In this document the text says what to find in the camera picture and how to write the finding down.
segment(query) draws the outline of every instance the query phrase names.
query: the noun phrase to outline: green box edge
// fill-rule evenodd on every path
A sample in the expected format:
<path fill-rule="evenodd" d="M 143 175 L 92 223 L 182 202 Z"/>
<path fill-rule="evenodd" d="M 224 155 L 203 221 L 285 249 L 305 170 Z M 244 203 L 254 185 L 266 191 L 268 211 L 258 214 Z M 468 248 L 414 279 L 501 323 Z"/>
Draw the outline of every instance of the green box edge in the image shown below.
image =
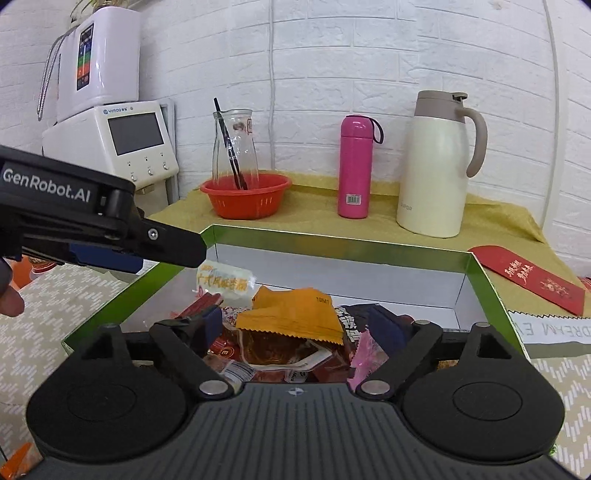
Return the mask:
<path fill-rule="evenodd" d="M 270 251 L 464 273 L 474 289 L 488 322 L 514 348 L 527 356 L 525 346 L 517 335 L 501 298 L 484 268 L 471 252 L 218 224 L 208 226 L 200 234 L 208 248 L 217 242 L 247 248 L 261 248 L 261 244 L 264 243 L 264 249 Z M 309 242 L 305 247 L 300 244 L 301 238 L 310 236 L 315 239 L 312 248 Z M 288 242 L 288 247 L 285 246 L 285 240 Z M 328 242 L 330 242 L 330 255 L 327 255 L 325 250 Z M 368 249 L 367 244 L 371 244 L 373 248 Z M 405 253 L 405 255 L 398 257 L 397 262 L 393 264 L 391 257 L 396 256 L 396 253 Z M 64 350 L 68 354 L 74 351 L 90 331 L 100 325 L 122 323 L 183 268 L 164 263 L 156 265 L 67 335 L 62 340 Z"/>

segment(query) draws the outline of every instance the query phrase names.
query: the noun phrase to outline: black straw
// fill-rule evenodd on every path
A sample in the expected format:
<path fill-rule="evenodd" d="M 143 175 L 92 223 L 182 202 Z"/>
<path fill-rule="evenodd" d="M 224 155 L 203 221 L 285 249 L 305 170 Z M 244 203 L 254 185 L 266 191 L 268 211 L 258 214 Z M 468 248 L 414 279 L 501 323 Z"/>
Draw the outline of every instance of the black straw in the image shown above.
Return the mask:
<path fill-rule="evenodd" d="M 226 150 L 228 151 L 228 158 L 230 160 L 230 166 L 232 167 L 232 173 L 234 175 L 234 183 L 236 184 L 236 188 L 238 190 L 248 190 L 248 185 L 246 185 L 246 180 L 242 176 L 240 172 L 240 166 L 238 165 L 238 158 L 236 157 L 236 152 L 234 152 L 234 146 L 232 145 L 232 140 L 230 140 L 230 135 L 228 134 L 228 129 L 226 128 L 226 123 L 222 117 L 222 111 L 220 109 L 220 104 L 217 102 L 217 98 L 213 99 L 213 103 L 216 106 L 217 112 L 217 121 L 220 124 L 220 130 L 222 131 L 222 137 L 224 145 L 226 146 Z"/>

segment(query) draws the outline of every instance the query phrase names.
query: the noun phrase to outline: barcode label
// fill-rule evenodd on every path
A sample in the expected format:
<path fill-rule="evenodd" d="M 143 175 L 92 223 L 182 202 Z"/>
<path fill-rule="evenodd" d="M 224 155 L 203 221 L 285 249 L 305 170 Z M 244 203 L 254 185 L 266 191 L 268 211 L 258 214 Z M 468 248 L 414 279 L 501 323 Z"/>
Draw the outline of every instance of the barcode label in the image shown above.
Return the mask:
<path fill-rule="evenodd" d="M 247 364 L 230 360 L 222 370 L 222 375 L 228 380 L 234 380 L 236 383 L 248 382 L 255 376 L 256 370 Z"/>
<path fill-rule="evenodd" d="M 345 203 L 347 205 L 361 205 L 361 195 L 351 195 L 348 193 Z"/>

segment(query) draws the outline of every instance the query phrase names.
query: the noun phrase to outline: white thermos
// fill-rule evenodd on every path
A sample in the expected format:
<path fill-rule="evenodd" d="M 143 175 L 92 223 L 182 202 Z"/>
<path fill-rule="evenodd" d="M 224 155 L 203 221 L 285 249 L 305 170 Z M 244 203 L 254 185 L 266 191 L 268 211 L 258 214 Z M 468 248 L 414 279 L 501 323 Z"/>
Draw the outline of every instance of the white thermos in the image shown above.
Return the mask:
<path fill-rule="evenodd" d="M 448 238 L 460 232 L 468 178 L 484 162 L 482 115 L 462 105 L 465 93 L 419 92 L 398 199 L 398 223 L 411 232 Z M 472 160 L 465 117 L 476 126 Z"/>

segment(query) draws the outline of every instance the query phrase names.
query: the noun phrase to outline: screw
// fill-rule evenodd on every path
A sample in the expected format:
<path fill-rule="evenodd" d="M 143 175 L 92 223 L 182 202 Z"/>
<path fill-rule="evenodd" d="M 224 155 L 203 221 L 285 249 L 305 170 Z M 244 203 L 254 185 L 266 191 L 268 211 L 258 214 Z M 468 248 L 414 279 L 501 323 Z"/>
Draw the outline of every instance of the screw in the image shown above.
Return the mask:
<path fill-rule="evenodd" d="M 220 395 L 228 390 L 228 384 L 221 380 L 206 380 L 199 385 L 199 390 L 206 395 Z"/>
<path fill-rule="evenodd" d="M 383 380 L 368 380 L 361 384 L 361 390 L 368 395 L 383 395 L 390 390 L 390 385 Z"/>

